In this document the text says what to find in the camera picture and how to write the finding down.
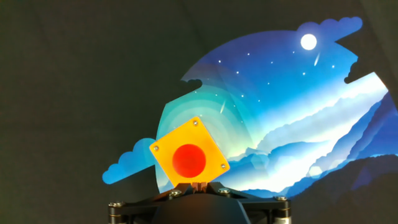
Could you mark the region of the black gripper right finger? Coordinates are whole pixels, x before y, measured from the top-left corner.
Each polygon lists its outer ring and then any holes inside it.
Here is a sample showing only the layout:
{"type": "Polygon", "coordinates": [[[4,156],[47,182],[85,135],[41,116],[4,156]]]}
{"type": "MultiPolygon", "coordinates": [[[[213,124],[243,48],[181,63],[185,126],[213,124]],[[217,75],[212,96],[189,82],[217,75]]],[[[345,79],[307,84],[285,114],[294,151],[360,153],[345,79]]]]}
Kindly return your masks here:
{"type": "Polygon", "coordinates": [[[220,182],[199,183],[198,192],[237,200],[251,223],[292,224],[291,201],[286,196],[261,198],[225,187],[220,182]]]}

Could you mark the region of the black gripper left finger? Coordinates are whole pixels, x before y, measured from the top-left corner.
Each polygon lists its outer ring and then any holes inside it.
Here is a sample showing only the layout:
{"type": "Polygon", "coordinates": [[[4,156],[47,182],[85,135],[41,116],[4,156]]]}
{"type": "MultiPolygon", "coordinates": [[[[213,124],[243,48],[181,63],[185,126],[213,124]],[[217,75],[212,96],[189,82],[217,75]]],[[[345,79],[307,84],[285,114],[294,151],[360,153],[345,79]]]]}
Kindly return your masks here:
{"type": "Polygon", "coordinates": [[[133,223],[138,215],[154,213],[160,205],[169,200],[194,194],[199,191],[199,183],[178,184],[171,190],[139,202],[110,202],[108,205],[108,223],[133,223]]]}

